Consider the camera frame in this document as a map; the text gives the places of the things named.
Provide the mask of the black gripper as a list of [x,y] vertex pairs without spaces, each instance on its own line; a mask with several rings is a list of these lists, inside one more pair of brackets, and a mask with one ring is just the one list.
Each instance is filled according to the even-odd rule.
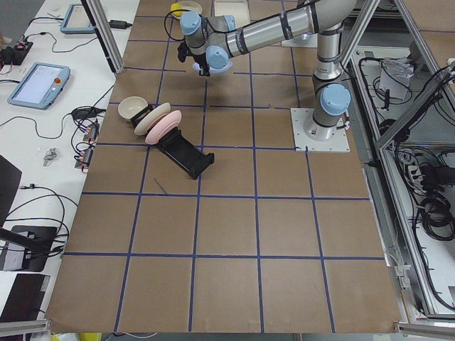
[[210,77],[210,68],[207,63],[205,53],[199,55],[192,53],[191,49],[187,46],[186,42],[183,41],[178,46],[178,60],[181,63],[184,63],[187,57],[192,57],[195,60],[195,62],[200,65],[199,66],[200,70],[198,71],[198,74],[200,76]]

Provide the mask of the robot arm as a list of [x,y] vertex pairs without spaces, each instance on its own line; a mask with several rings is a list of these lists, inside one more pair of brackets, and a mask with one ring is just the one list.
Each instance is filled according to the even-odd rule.
[[246,26],[237,27],[234,16],[202,16],[186,11],[180,18],[183,38],[178,59],[192,57],[200,75],[224,68],[228,61],[254,50],[291,40],[302,34],[318,36],[317,63],[313,72],[316,108],[312,124],[334,127],[341,114],[321,103],[323,91],[339,82],[343,74],[341,36],[343,22],[355,6],[354,1],[299,1],[296,8],[272,14]]

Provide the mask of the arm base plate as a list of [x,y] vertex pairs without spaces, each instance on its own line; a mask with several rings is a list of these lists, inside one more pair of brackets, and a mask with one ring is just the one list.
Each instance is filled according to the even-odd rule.
[[291,48],[317,48],[318,34],[304,33],[291,40],[283,40],[281,46]]
[[337,125],[329,128],[313,121],[312,108],[291,108],[291,125],[294,148],[302,152],[349,153],[346,128],[340,118]]

